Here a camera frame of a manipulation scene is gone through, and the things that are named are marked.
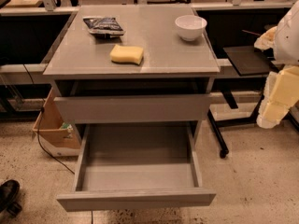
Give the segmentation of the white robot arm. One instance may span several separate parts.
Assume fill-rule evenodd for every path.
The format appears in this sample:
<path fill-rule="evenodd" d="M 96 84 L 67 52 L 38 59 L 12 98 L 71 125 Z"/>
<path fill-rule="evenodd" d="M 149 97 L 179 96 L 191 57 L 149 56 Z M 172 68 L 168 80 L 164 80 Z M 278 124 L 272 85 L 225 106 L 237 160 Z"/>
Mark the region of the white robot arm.
<path fill-rule="evenodd" d="M 254 43 L 259 50 L 272 49 L 275 61 L 284 67 L 270 72 L 256 122 L 264 129 L 274 128 L 299 101 L 299 1 L 277 26 L 270 28 Z"/>

